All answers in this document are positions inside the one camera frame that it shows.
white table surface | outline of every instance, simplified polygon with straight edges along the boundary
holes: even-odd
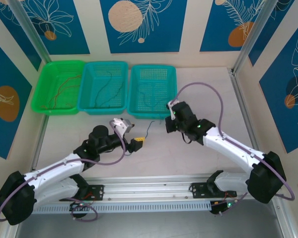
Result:
[[[178,90],[190,82],[206,82],[214,86],[224,101],[222,130],[250,146],[250,139],[235,96],[235,92],[225,67],[213,68],[178,68]],[[216,94],[203,86],[191,86],[179,96],[187,102],[198,119],[206,118],[216,125],[219,121],[220,102]],[[124,112],[122,115],[90,116],[80,112],[73,116],[51,116],[46,129],[37,169],[57,162],[72,153],[88,138],[97,125],[106,125],[110,134],[109,121],[114,118],[129,119],[135,127],[125,137],[128,141],[134,137],[146,135],[151,120],[135,119]],[[120,158],[122,149],[116,148],[111,153],[101,154],[102,162],[112,162]],[[192,142],[187,145],[181,134],[167,134],[165,123],[159,120],[152,123],[144,146],[141,150],[125,157],[112,166],[93,166],[83,172],[83,177],[139,177],[171,176],[213,173],[216,170],[241,172],[241,169],[228,158],[216,151]]]

white wall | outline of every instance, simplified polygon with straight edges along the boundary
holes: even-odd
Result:
[[[123,60],[128,64],[162,63],[176,67],[232,67],[239,51],[200,52],[214,0],[188,0],[178,53],[111,54],[99,0],[74,0],[90,55],[51,56],[52,60]]]
[[[268,104],[259,86],[259,80],[297,28],[298,0],[295,0],[255,66],[252,67],[247,60],[241,72],[237,75],[237,80],[242,88],[260,148],[263,151],[272,150],[276,152],[282,160],[288,183],[296,195],[295,202],[288,203],[298,224],[298,149],[286,153]]]
[[[4,24],[0,20],[0,47],[12,60],[16,67],[21,71],[24,77],[32,85],[32,91],[24,109],[16,136],[14,138],[8,159],[0,157],[0,188],[6,178],[17,170],[21,173],[29,171],[34,148],[37,142],[40,126],[42,124],[42,115],[36,114],[31,110],[30,104],[33,91],[39,76],[31,62],[28,60],[22,49],[10,35]]]

beige circle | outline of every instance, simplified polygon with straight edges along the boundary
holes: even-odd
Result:
[[[131,32],[143,22],[143,15],[139,8],[130,1],[116,2],[108,12],[111,26],[119,32]]]
[[[6,2],[6,0],[0,0],[1,3],[3,3],[4,5],[8,5],[8,3]]]
[[[226,0],[215,0],[216,5],[222,5],[226,2]]]

teal plastic basket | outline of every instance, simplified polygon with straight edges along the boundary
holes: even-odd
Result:
[[[128,65],[90,62],[84,67],[77,108],[90,115],[121,114],[127,107]]]
[[[166,104],[177,94],[175,67],[136,65],[131,70],[127,111],[139,119],[164,119]]]

metal bracket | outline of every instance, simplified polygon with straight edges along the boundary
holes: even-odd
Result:
[[[193,198],[225,198],[225,197],[237,197],[236,191],[217,191],[212,193],[208,189],[207,182],[194,182],[189,187],[192,192]]]
[[[104,185],[89,185],[87,192],[84,196],[74,197],[81,201],[102,201],[104,194]],[[70,201],[68,199],[62,199],[61,202]]]

